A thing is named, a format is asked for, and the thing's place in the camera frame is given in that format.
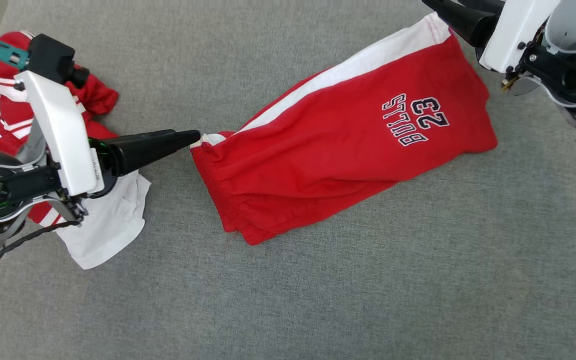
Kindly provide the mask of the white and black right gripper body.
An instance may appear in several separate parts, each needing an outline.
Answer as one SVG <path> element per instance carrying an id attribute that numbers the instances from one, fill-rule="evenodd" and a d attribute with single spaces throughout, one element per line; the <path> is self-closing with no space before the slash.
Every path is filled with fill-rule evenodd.
<path id="1" fill-rule="evenodd" d="M 478 63 L 500 74 L 523 73 L 526 50 L 559 4 L 560 0 L 505 0 Z"/>

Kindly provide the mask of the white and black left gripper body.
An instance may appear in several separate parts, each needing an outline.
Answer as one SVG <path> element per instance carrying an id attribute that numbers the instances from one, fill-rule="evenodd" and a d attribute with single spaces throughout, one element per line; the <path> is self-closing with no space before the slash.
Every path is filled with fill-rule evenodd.
<path id="1" fill-rule="evenodd" d="M 33 71 L 14 76 L 24 86 L 27 102 L 34 114 L 33 124 L 45 142 L 38 155 L 32 155 L 25 166 L 36 164 L 49 150 L 58 167 L 41 168 L 14 176 L 14 198 L 33 199 L 64 189 L 69 196 L 103 198 L 115 189 L 118 178 L 104 169 L 99 155 L 106 150 L 90 146 L 89 135 L 70 89 Z"/>

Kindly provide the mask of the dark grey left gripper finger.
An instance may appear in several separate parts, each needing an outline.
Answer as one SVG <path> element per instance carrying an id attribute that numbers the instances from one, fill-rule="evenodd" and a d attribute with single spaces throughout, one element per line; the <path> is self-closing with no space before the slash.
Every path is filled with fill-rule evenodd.
<path id="1" fill-rule="evenodd" d="M 117 172 L 125 176 L 157 162 L 185 147 L 197 139 L 134 139 L 117 143 Z"/>
<path id="2" fill-rule="evenodd" d="M 112 139 L 112 152 L 121 165 L 149 165 L 198 142 L 198 130 L 158 130 Z"/>

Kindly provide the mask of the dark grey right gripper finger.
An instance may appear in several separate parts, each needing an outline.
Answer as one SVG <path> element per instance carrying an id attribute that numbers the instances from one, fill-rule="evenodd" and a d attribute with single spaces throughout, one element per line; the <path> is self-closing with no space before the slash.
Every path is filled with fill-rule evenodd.
<path id="1" fill-rule="evenodd" d="M 504 0 L 458 0 L 461 11 L 471 17 L 499 16 L 504 7 Z"/>
<path id="2" fill-rule="evenodd" d="M 484 49 L 498 23 L 498 16 L 468 16 L 457 0 L 423 0 L 422 2 L 467 44 Z"/>

